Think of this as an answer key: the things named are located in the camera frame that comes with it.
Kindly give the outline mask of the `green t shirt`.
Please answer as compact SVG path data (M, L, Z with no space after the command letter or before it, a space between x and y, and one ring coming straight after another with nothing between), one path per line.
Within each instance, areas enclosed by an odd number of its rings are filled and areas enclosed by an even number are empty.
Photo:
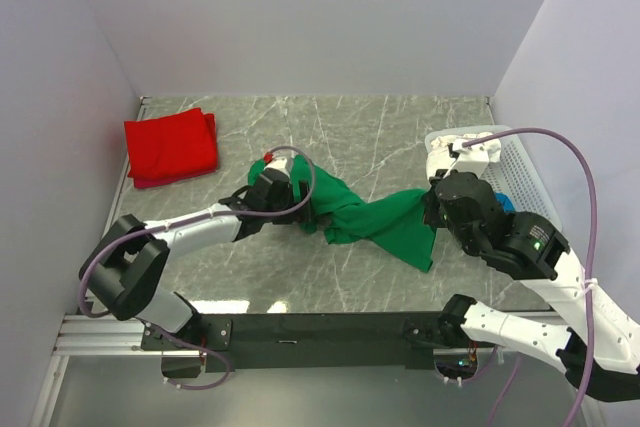
M367 202L320 167L314 172L313 216L300 224L303 232L322 232L330 245L371 241L421 272L431 269L436 233L423 221L425 190L402 190Z

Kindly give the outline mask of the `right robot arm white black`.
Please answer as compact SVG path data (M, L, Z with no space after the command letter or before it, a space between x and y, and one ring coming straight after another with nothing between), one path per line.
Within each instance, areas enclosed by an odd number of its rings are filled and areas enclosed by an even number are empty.
M556 368L579 387L593 362L586 394L602 402L639 397L639 325L588 279L567 239L546 218L503 209L491 185L471 172L439 169L424 196L427 225L447 229L463 251L540 296L562 323L507 314L456 294L443 308L439 334L507 347Z

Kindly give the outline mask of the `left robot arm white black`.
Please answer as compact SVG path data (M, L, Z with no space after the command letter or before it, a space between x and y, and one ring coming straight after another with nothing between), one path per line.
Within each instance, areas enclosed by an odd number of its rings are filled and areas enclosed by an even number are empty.
M176 348L199 339L201 315L182 295L159 286L166 264L204 247L233 243L265 224L311 218L313 179L291 179L286 166L268 167L251 185L200 211L160 221L129 214L117 219L79 271L79 306L88 317L91 292L118 320L138 319L164 331Z

